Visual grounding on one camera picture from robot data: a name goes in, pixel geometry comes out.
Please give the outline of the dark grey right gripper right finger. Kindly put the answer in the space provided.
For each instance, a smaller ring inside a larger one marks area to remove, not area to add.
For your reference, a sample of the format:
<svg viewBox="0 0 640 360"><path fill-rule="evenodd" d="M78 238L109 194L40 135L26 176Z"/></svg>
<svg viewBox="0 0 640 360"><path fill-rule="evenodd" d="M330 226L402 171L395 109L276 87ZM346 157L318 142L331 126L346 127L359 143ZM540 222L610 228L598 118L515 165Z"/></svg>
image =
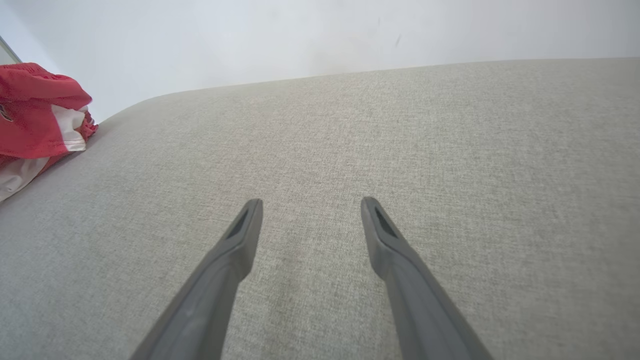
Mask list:
<svg viewBox="0 0 640 360"><path fill-rule="evenodd" d="M405 360L491 360L492 355L381 203L360 205L373 271L387 289Z"/></svg>

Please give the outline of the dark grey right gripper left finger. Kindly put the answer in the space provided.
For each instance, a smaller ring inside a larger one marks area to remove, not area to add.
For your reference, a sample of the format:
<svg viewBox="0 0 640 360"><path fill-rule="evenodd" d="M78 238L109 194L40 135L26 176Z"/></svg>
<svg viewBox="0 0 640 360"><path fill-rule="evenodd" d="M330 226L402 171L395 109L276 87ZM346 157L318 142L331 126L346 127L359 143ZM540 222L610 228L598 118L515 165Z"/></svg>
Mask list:
<svg viewBox="0 0 640 360"><path fill-rule="evenodd" d="M243 205L206 253L133 360L219 360L239 284L252 270L263 222L263 201Z"/></svg>

